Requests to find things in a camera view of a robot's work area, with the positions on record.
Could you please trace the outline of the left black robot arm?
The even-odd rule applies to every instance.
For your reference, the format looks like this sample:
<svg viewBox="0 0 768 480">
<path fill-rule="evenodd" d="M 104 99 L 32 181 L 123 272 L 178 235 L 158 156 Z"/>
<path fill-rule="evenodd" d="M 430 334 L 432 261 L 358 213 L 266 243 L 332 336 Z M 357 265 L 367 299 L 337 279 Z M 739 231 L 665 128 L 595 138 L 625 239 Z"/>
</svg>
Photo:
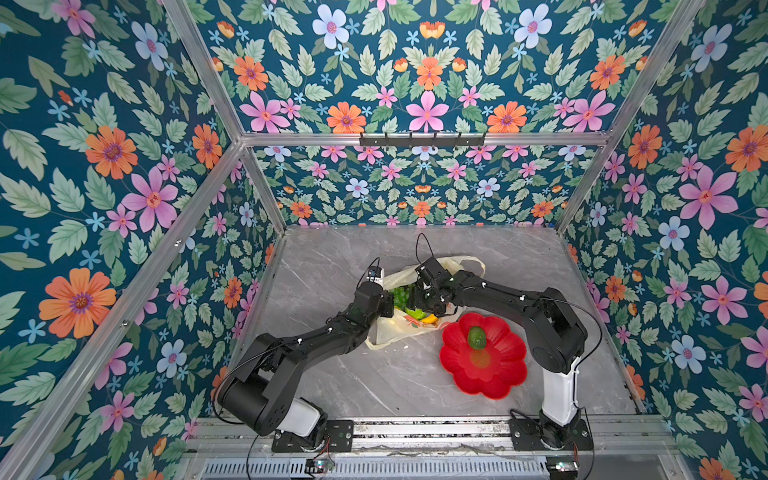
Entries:
<svg viewBox="0 0 768 480">
<path fill-rule="evenodd" d="M 327 415 L 296 396 L 303 374 L 356 350 L 376 321 L 393 313 L 393 294 L 365 281 L 356 288 L 353 301 L 323 326 L 293 337 L 259 335 L 239 363 L 228 369 L 215 400 L 260 436 L 275 431 L 305 439 L 317 436 Z"/>
</svg>

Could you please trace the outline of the red flower-shaped plastic plate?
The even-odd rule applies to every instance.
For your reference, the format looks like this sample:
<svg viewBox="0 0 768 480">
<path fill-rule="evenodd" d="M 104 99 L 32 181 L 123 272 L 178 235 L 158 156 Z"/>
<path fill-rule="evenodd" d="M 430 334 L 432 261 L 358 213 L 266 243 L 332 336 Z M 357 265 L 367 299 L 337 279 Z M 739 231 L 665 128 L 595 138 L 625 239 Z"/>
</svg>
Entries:
<svg viewBox="0 0 768 480">
<path fill-rule="evenodd" d="M 484 350 L 468 346 L 467 334 L 472 326 L 485 330 Z M 440 364 L 467 395 L 502 400 L 528 378 L 526 344 L 502 318 L 466 313 L 443 330 L 442 342 Z"/>
</svg>

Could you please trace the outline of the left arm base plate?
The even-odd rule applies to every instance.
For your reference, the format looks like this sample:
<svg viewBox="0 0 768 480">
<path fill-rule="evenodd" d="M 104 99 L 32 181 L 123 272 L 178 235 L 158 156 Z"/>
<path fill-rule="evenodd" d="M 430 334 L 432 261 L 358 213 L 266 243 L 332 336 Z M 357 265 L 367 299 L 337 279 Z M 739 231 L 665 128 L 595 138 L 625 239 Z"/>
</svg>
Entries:
<svg viewBox="0 0 768 480">
<path fill-rule="evenodd" d="M 352 420 L 320 420 L 308 436 L 277 431 L 273 453 L 348 453 L 352 450 L 355 423 Z"/>
</svg>

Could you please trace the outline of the green fake avocado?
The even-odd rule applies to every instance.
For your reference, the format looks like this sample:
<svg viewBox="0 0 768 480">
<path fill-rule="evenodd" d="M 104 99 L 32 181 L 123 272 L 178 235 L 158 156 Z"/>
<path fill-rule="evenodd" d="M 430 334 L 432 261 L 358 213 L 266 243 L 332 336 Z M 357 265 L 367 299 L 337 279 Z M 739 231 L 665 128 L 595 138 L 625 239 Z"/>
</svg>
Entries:
<svg viewBox="0 0 768 480">
<path fill-rule="evenodd" d="M 487 335 L 480 326 L 472 326 L 467 334 L 467 344 L 473 350 L 484 350 L 487 346 Z"/>
</svg>

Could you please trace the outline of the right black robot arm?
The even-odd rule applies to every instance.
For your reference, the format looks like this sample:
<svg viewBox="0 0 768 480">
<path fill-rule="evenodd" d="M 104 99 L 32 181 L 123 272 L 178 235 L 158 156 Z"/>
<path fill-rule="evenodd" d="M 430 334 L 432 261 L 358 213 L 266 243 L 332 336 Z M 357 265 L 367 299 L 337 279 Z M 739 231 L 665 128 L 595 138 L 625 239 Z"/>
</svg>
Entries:
<svg viewBox="0 0 768 480">
<path fill-rule="evenodd" d="M 580 420 L 578 368 L 589 356 L 588 333 L 572 304 L 554 288 L 526 291 L 489 282 L 466 270 L 449 272 L 431 257 L 415 268 L 415 307 L 444 314 L 450 304 L 484 310 L 521 326 L 529 352 L 544 371 L 538 428 L 543 445 L 560 450 Z"/>
</svg>

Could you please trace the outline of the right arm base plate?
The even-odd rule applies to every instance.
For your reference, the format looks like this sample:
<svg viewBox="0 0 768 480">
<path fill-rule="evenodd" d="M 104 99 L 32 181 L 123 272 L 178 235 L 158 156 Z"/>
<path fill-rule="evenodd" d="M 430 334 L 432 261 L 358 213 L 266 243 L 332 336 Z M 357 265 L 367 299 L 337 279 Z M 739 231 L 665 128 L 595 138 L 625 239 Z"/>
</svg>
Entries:
<svg viewBox="0 0 768 480">
<path fill-rule="evenodd" d="M 508 422 L 510 439 L 517 451 L 592 451 L 589 424 L 580 415 L 565 426 L 548 419 L 513 417 Z"/>
</svg>

